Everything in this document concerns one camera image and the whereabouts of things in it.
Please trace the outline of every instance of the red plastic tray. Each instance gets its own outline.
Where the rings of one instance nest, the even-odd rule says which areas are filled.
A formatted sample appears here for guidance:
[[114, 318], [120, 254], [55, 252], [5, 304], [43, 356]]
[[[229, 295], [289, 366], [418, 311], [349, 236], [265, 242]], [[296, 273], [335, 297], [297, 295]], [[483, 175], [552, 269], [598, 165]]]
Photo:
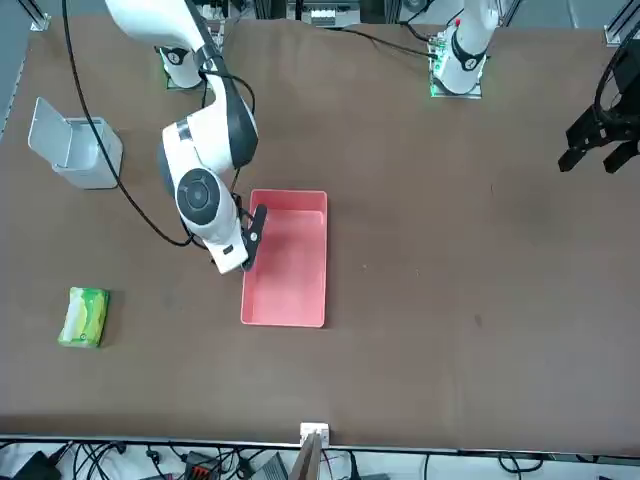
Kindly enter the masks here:
[[253, 268], [242, 284], [242, 323], [322, 327], [327, 276], [327, 194], [254, 190], [267, 207]]

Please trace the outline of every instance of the table surface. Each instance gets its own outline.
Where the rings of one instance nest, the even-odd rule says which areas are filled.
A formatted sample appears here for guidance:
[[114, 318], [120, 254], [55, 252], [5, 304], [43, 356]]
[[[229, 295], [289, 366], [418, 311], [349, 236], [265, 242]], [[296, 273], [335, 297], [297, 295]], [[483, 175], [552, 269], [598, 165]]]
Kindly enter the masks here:
[[[419, 46], [397, 26], [369, 26]], [[198, 108], [108, 17], [71, 22], [122, 178], [182, 237], [155, 164]], [[0, 430], [640, 453], [640, 165], [573, 172], [564, 132], [611, 55], [596, 31], [501, 30], [481, 101], [430, 99], [424, 59], [343, 32], [241, 21], [231, 70], [260, 144], [238, 187], [329, 197], [323, 329], [240, 323], [242, 274], [160, 241], [115, 190], [27, 147], [36, 97], [81, 110], [61, 23], [30, 40], [0, 144]], [[112, 291], [100, 350], [56, 342], [71, 286]]]

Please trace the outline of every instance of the wire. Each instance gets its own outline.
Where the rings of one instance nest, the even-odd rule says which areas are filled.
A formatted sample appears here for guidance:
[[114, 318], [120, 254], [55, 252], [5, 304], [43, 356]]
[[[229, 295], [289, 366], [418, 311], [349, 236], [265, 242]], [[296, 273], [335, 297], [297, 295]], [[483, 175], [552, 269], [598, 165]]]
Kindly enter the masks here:
[[[509, 468], [505, 465], [504, 463], [504, 457], [507, 457], [509, 460], [511, 460], [511, 462], [513, 462], [513, 466], [514, 468]], [[538, 470], [540, 470], [542, 468], [542, 464], [544, 463], [544, 460], [542, 458], [538, 459], [538, 463], [536, 465], [534, 465], [533, 467], [521, 467], [520, 464], [518, 463], [518, 461], [516, 460], [516, 457], [513, 456], [513, 454], [508, 453], [508, 452], [500, 452], [498, 454], [498, 463], [500, 464], [500, 467], [502, 467], [502, 469], [507, 472], [510, 473], [512, 475], [518, 475], [518, 479], [520, 480], [522, 478], [522, 474], [523, 473], [532, 473], [532, 472], [537, 472]]]
[[361, 37], [368, 38], [369, 40], [373, 40], [374, 42], [381, 43], [382, 45], [386, 45], [386, 46], [394, 48], [396, 50], [400, 50], [401, 52], [411, 53], [413, 55], [421, 55], [423, 57], [428, 57], [428, 58], [433, 58], [433, 59], [437, 59], [438, 58], [438, 56], [433, 54], [433, 53], [423, 52], [423, 51], [420, 51], [420, 50], [414, 50], [413, 48], [404, 47], [402, 45], [398, 45], [398, 44], [389, 42], [387, 40], [383, 40], [381, 38], [374, 37], [373, 35], [369, 35], [368, 33], [359, 32], [357, 30], [349, 30], [348, 28], [342, 28], [342, 29], [338, 29], [338, 31], [347, 32], [347, 33], [353, 33], [354, 35], [359, 35]]
[[436, 0], [427, 0], [427, 3], [425, 3], [424, 7], [422, 7], [420, 10], [418, 10], [416, 13], [414, 13], [408, 20], [405, 20], [403, 22], [398, 22], [400, 23], [400, 25], [402, 25], [403, 27], [407, 27], [407, 29], [409, 30], [409, 32], [411, 32], [411, 35], [413, 35], [414, 37], [416, 37], [418, 40], [421, 40], [423, 42], [428, 42], [429, 41], [429, 37], [425, 37], [424, 35], [419, 34], [415, 28], [413, 28], [410, 23], [412, 20], [414, 20], [418, 15], [420, 15], [421, 13], [425, 13], [427, 10], [429, 10], [429, 7], [431, 6], [431, 4], [433, 2], [435, 2]]
[[627, 46], [636, 36], [636, 33], [640, 30], [640, 21], [637, 22], [634, 27], [629, 31], [624, 40], [620, 43], [618, 49], [614, 52], [611, 60], [607, 64], [607, 67], [604, 70], [604, 73], [600, 77], [598, 81], [598, 86], [596, 87], [596, 94], [593, 100], [593, 108], [596, 114], [596, 117], [600, 119], [604, 124], [610, 126], [630, 126], [638, 128], [640, 127], [640, 117], [637, 115], [620, 115], [618, 113], [612, 113], [611, 110], [604, 110], [602, 108], [602, 93], [604, 92], [604, 88], [610, 80], [611, 74], [613, 73], [614, 68], [618, 65], [618, 62], [622, 58], [623, 55], [627, 53]]
[[333, 470], [331, 469], [331, 462], [329, 461], [329, 457], [327, 456], [327, 451], [323, 450], [322, 451], [322, 455], [324, 456], [325, 462], [327, 462], [327, 468], [329, 469], [329, 477], [331, 478], [331, 480], [334, 480], [333, 479]]
[[420, 10], [418, 10], [416, 13], [414, 13], [413, 15], [411, 15], [411, 17], [409, 17], [409, 20], [405, 20], [404, 22], [400, 22], [401, 25], [405, 25], [405, 24], [409, 24], [410, 22], [412, 22], [413, 20], [416, 19], [416, 17], [418, 15], [420, 15], [421, 13], [426, 12], [427, 10], [429, 10], [429, 7], [431, 6], [431, 4], [433, 2], [435, 2], [436, 0], [427, 0], [427, 3], [425, 3], [424, 7], [422, 7]]
[[424, 459], [424, 471], [422, 473], [423, 480], [427, 480], [427, 467], [429, 466], [430, 458], [431, 458], [431, 455], [427, 453], [427, 456]]
[[109, 445], [107, 446], [107, 448], [102, 450], [102, 452], [100, 452], [99, 455], [96, 455], [95, 450], [90, 444], [82, 445], [82, 449], [87, 453], [89, 457], [92, 457], [92, 460], [93, 460], [93, 463], [89, 468], [89, 472], [87, 473], [87, 480], [91, 480], [91, 477], [93, 476], [93, 472], [96, 469], [96, 467], [98, 469], [98, 473], [100, 474], [100, 478], [102, 478], [102, 480], [109, 480], [109, 476], [106, 473], [104, 473], [104, 470], [102, 470], [102, 467], [100, 466], [100, 461], [102, 460], [102, 457], [104, 457], [107, 454], [107, 452], [112, 448], [114, 448], [114, 446]]
[[[76, 450], [75, 455], [73, 456], [73, 480], [76, 480], [78, 478], [78, 474], [82, 471], [82, 469], [84, 468], [84, 466], [87, 464], [87, 462], [89, 460], [91, 460], [91, 457], [89, 455], [87, 455], [87, 457], [83, 460], [83, 462], [80, 464], [80, 467], [78, 467], [78, 454], [80, 453], [80, 449], [82, 449], [82, 447], [84, 445], [87, 445], [86, 443], [78, 443], [78, 448]], [[105, 445], [100, 445], [97, 449], [96, 449], [96, 453], [98, 452], [98, 450], [100, 450], [101, 448], [103, 449], [107, 449], [109, 447], [109, 444], [105, 444]]]
[[600, 460], [600, 455], [593, 455], [591, 457], [591, 460], [586, 459], [582, 455], [576, 455], [576, 458], [580, 463], [598, 463], [598, 460]]
[[403, 26], [407, 27], [407, 29], [409, 30], [409, 32], [411, 32], [411, 35], [413, 35], [413, 36], [414, 36], [415, 38], [417, 38], [418, 40], [423, 41], [423, 42], [428, 42], [428, 41], [430, 40], [430, 38], [429, 38], [429, 37], [425, 37], [424, 35], [419, 34], [419, 33], [416, 31], [416, 29], [415, 29], [415, 28], [413, 28], [413, 26], [411, 26], [411, 25], [409, 24], [409, 22], [406, 22], [406, 23], [404, 23], [404, 22], [403, 22], [403, 23], [401, 23], [401, 25], [403, 25]]
[[451, 22], [453, 22], [456, 19], [456, 17], [458, 17], [458, 15], [460, 15], [462, 12], [464, 12], [464, 7], [462, 7], [460, 11], [456, 13], [453, 17], [447, 20], [446, 26], [448, 27], [449, 25], [451, 25]]
[[169, 237], [167, 234], [165, 234], [162, 230], [160, 230], [160, 228], [156, 226], [155, 223], [153, 223], [153, 221], [151, 221], [151, 219], [147, 216], [147, 214], [144, 213], [142, 208], [140, 208], [140, 206], [136, 203], [136, 201], [131, 197], [131, 195], [125, 188], [124, 184], [120, 180], [120, 175], [118, 175], [115, 168], [113, 167], [109, 154], [107, 153], [107, 149], [102, 143], [100, 134], [98, 133], [98, 130], [96, 129], [95, 124], [93, 123], [93, 119], [91, 118], [91, 114], [89, 113], [89, 109], [87, 108], [87, 103], [84, 99], [84, 93], [82, 92], [82, 87], [80, 86], [80, 79], [78, 78], [78, 69], [76, 67], [76, 60], [73, 54], [73, 47], [71, 46], [71, 35], [69, 33], [69, 16], [67, 12], [67, 0], [62, 0], [62, 21], [64, 23], [64, 37], [67, 43], [67, 53], [69, 55], [69, 63], [71, 64], [71, 73], [73, 74], [73, 81], [76, 85], [76, 91], [78, 92], [78, 99], [80, 100], [82, 112], [84, 113], [87, 123], [91, 127], [91, 131], [93, 132], [93, 135], [96, 137], [98, 146], [100, 147], [100, 151], [102, 152], [102, 155], [104, 156], [104, 159], [106, 160], [107, 165], [109, 166], [109, 170], [111, 170], [111, 174], [113, 175], [113, 178], [115, 179], [116, 184], [118, 185], [118, 188], [120, 188], [120, 191], [129, 201], [129, 203], [134, 208], [134, 210], [138, 212], [138, 214], [147, 223], [147, 225], [149, 225], [153, 229], [153, 231], [156, 232], [158, 236], [160, 236], [160, 238], [162, 238], [166, 242], [176, 247], [186, 247], [193, 240], [193, 236], [189, 236], [184, 241], [177, 241]]
[[218, 72], [217, 70], [201, 69], [200, 71], [206, 75], [215, 75], [216, 77], [235, 80], [236, 82], [244, 85], [245, 88], [249, 91], [249, 95], [251, 95], [251, 114], [253, 115], [256, 113], [256, 95], [253, 93], [253, 88], [251, 88], [251, 85], [249, 85], [247, 81], [238, 77], [237, 75], [231, 75], [230, 73], [222, 73], [222, 72]]
[[204, 92], [202, 92], [202, 100], [200, 101], [200, 108], [204, 108], [207, 105], [207, 90], [209, 90], [209, 84], [205, 79]]
[[0, 445], [0, 450], [4, 450], [5, 448], [7, 448], [7, 447], [9, 447], [11, 445], [14, 445], [16, 443], [18, 443], [18, 442], [13, 442], [12, 441], [12, 442], [3, 443], [2, 445]]
[[164, 478], [165, 480], [168, 480], [168, 477], [164, 473], [162, 473], [162, 470], [160, 470], [160, 467], [158, 466], [158, 464], [153, 460], [151, 461], [151, 463], [153, 463], [153, 466], [155, 467], [156, 472], [158, 472], [158, 475], [160, 476], [160, 478]]
[[178, 457], [182, 463], [187, 463], [188, 456], [186, 453], [178, 453], [171, 443], [169, 443], [169, 448], [173, 453], [175, 453], [176, 457]]
[[258, 450], [256, 453], [254, 453], [253, 455], [249, 456], [248, 458], [243, 458], [239, 452], [236, 452], [236, 454], [238, 455], [238, 466], [234, 469], [234, 471], [231, 473], [231, 475], [229, 475], [227, 478], [225, 478], [225, 480], [231, 480], [233, 477], [235, 477], [236, 475], [238, 475], [241, 471], [241, 464], [247, 463], [249, 464], [251, 462], [251, 460], [253, 460], [254, 458], [256, 458], [258, 455], [260, 455], [261, 453], [266, 452], [267, 449], [263, 448], [261, 450]]
[[240, 168], [236, 168], [236, 174], [233, 176], [233, 180], [231, 181], [231, 190], [230, 190], [231, 193], [233, 193], [234, 190], [236, 189], [236, 183], [238, 183], [239, 175], [240, 175]]

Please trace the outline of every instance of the open lid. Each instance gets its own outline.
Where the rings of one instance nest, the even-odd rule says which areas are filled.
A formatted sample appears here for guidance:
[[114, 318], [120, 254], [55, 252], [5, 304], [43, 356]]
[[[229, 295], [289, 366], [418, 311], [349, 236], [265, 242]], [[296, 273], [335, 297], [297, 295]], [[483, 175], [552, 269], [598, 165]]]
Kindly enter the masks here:
[[29, 148], [52, 166], [66, 167], [71, 135], [69, 122], [49, 102], [38, 97], [29, 129]]

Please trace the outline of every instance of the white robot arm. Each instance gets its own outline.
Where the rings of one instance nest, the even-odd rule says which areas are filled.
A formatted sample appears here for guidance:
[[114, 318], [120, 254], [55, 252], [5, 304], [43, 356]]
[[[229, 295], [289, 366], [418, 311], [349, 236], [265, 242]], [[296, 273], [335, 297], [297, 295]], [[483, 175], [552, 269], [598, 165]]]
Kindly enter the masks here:
[[[266, 208], [256, 209], [250, 216], [251, 228], [244, 229], [238, 207], [219, 175], [251, 161], [258, 133], [206, 24], [191, 0], [106, 0], [106, 4], [116, 24], [132, 38], [189, 50], [193, 62], [182, 66], [182, 73], [193, 77], [204, 72], [211, 84], [213, 103], [166, 127], [160, 154], [166, 159], [185, 225], [202, 238], [220, 273], [238, 266], [250, 268]], [[189, 68], [196, 71], [184, 71]]]
[[459, 25], [445, 31], [446, 51], [435, 72], [445, 90], [464, 95], [476, 86], [498, 20], [496, 0], [465, 0]]

